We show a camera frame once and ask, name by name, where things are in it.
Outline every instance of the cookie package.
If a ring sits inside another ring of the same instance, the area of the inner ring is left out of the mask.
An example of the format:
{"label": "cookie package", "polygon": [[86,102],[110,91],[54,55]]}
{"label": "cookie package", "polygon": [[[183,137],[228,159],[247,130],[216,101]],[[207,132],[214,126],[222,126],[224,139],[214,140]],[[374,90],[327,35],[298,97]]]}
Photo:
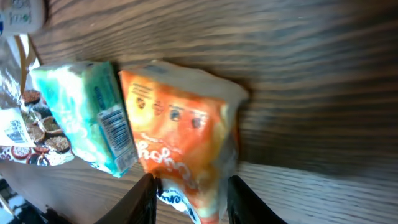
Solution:
{"label": "cookie package", "polygon": [[[137,161],[123,98],[109,62],[44,65],[30,72],[55,119],[42,126],[63,129],[73,153],[92,167],[121,177]],[[50,139],[60,145],[60,139]]]}
{"label": "cookie package", "polygon": [[74,158],[72,147],[29,70],[39,61],[28,36],[0,39],[0,160],[54,166]]}
{"label": "cookie package", "polygon": [[203,70],[153,61],[120,71],[139,160],[158,197],[194,223],[218,223],[238,158],[236,115],[248,93]]}

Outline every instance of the orange snack bag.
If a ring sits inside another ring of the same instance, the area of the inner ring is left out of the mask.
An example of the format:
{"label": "orange snack bag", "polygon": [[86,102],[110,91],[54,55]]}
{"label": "orange snack bag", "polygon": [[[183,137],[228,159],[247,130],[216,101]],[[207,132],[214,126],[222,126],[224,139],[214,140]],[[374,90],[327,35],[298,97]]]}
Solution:
{"label": "orange snack bag", "polygon": [[160,61],[119,75],[140,162],[162,179],[159,198],[194,223],[218,223],[238,157],[236,111],[247,92]]}

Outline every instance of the barcode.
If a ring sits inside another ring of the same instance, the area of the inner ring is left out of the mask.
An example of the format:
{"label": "barcode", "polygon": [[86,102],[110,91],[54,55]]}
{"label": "barcode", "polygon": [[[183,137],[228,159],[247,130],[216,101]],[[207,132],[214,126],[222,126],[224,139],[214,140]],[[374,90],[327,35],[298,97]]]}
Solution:
{"label": "barcode", "polygon": [[116,109],[107,115],[100,116],[100,118],[108,143],[117,156],[118,152],[123,152],[126,146],[132,144],[128,123],[124,119],[123,111]]}
{"label": "barcode", "polygon": [[7,136],[15,143],[25,143],[27,139],[24,135],[21,122],[18,120],[10,121],[10,125],[4,130]]}

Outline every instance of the wooden table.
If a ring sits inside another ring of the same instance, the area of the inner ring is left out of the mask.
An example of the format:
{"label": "wooden table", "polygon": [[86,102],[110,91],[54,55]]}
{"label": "wooden table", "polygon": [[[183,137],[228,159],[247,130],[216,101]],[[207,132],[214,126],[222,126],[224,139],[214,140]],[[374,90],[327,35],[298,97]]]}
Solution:
{"label": "wooden table", "polygon": [[[398,2],[50,0],[43,63],[163,58],[251,92],[238,174],[289,223],[398,223]],[[77,223],[134,183],[77,159],[0,164],[15,190]],[[159,203],[158,223],[190,223]]]}

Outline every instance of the white bottle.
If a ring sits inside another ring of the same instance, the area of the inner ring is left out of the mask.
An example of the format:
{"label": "white bottle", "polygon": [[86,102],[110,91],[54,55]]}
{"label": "white bottle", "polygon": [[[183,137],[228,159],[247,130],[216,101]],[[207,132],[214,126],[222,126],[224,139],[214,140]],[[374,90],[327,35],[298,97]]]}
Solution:
{"label": "white bottle", "polygon": [[43,0],[0,0],[0,35],[35,32],[44,21]]}

